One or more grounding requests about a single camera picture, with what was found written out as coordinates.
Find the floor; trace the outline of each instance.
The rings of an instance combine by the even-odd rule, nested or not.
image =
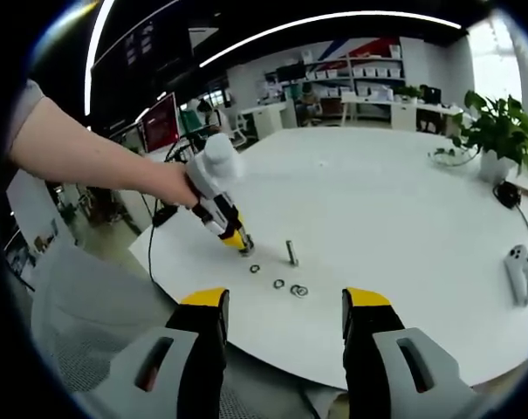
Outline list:
[[[340,121],[324,121],[320,126],[333,126]],[[346,123],[346,127],[389,127],[383,121],[351,121]],[[128,250],[130,244],[135,240],[136,235],[124,221],[111,224],[103,224],[96,228],[87,225],[80,225],[75,228],[79,230],[79,242],[87,252],[98,258],[118,264],[128,271],[137,274],[141,278],[148,279],[147,272],[143,269],[132,253]],[[496,397],[506,396],[523,376],[528,368],[528,361],[507,374],[484,384],[475,386],[474,389],[480,393],[488,393]],[[346,395],[340,395],[333,403],[329,411],[330,419],[348,418],[348,400]]]

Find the human arm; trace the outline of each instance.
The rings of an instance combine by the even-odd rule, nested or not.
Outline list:
[[[92,133],[43,97],[15,135],[9,158],[52,182],[131,189],[188,207],[197,197],[181,163],[158,163]]]

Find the ceiling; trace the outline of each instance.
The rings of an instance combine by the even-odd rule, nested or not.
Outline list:
[[[96,59],[99,60],[116,41],[121,39],[141,20],[169,3],[171,3],[169,0],[115,0],[103,27]],[[71,100],[64,97],[62,100],[68,102],[69,105],[66,108],[70,109],[71,113],[76,113],[77,115],[74,114],[74,116],[78,119],[83,119],[83,112],[78,110],[83,109],[82,72],[85,68],[90,34],[99,9],[100,7],[97,6],[93,12],[82,19],[78,29],[74,30],[70,34],[71,36],[66,37],[67,40],[62,43],[64,47],[59,47],[58,52],[54,54],[55,58],[47,60],[49,64],[44,66],[50,70],[50,74],[52,74],[52,69],[55,69],[57,73],[64,71],[63,69],[66,67],[69,69],[65,79],[66,94],[77,94],[77,97],[73,97]],[[198,69],[198,64],[203,60],[261,31],[305,17],[353,10],[406,11],[438,17],[460,24],[463,28],[471,26],[488,14],[484,3],[475,0],[407,0],[405,2],[401,0],[374,0],[373,2],[327,0],[317,4],[311,4],[308,1],[285,2],[279,0],[266,0],[262,3],[246,0],[178,0],[166,9],[165,19],[168,20],[168,25],[215,29],[210,36],[196,33],[193,38],[190,37],[190,39],[195,39],[194,44],[197,44],[193,45],[195,47],[194,56],[182,61],[179,65],[180,68],[174,68],[173,77],[177,74],[180,76],[181,86],[200,85],[224,74],[226,69],[232,65],[294,46],[319,41],[358,37],[405,36],[422,38],[433,44],[450,45],[466,33],[465,30],[456,30],[445,25],[405,17],[327,19],[316,23],[302,24],[260,38],[226,54],[203,69]],[[172,50],[172,43],[169,44],[168,48]],[[70,68],[69,63],[72,59],[74,61],[72,68],[79,68],[79,71]],[[54,83],[50,75],[43,77],[43,79],[45,83]],[[102,83],[102,80],[95,80],[93,77],[93,87],[95,83]],[[95,100],[93,94],[92,112]],[[137,109],[142,110],[146,105],[139,103],[141,100],[130,100],[129,102],[131,113],[136,112]]]

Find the green leaves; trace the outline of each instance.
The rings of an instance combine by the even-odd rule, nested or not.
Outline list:
[[[467,108],[477,110],[478,118],[465,127],[463,113],[452,116],[460,130],[459,135],[449,137],[454,147],[477,152],[494,150],[499,159],[507,157],[517,163],[518,171],[528,170],[528,114],[522,104],[510,95],[506,100],[492,100],[473,91],[468,91],[463,101]],[[435,155],[449,155],[449,151],[439,150]]]

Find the led strip light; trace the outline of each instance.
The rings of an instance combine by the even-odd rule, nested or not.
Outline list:
[[[437,17],[430,17],[430,16],[424,16],[424,15],[418,15],[416,13],[407,13],[405,11],[382,11],[382,10],[359,10],[359,11],[342,11],[339,13],[330,13],[328,15],[320,15],[315,17],[307,17],[305,19],[300,19],[295,22],[290,22],[288,24],[282,24],[280,26],[277,26],[275,28],[268,29],[267,31],[260,32],[256,35],[253,35],[249,38],[246,38],[243,41],[237,42],[234,45],[231,45],[229,48],[222,50],[221,52],[218,52],[213,57],[206,59],[200,64],[200,68],[206,66],[207,64],[215,61],[216,59],[222,57],[225,54],[228,54],[231,51],[234,51],[236,48],[240,48],[241,46],[244,46],[252,41],[255,41],[256,39],[260,39],[262,37],[265,37],[267,35],[271,35],[272,33],[282,31],[284,29],[289,29],[294,26],[299,26],[300,24],[309,24],[311,22],[318,22],[320,20],[326,20],[326,19],[334,19],[336,17],[355,17],[355,16],[391,16],[391,17],[409,17],[412,19],[421,19],[426,20],[428,22],[433,22],[435,24],[444,24],[446,26],[449,26],[450,28],[455,29],[462,29],[462,26],[460,24],[454,24],[453,22],[449,22],[447,20],[439,19]]]

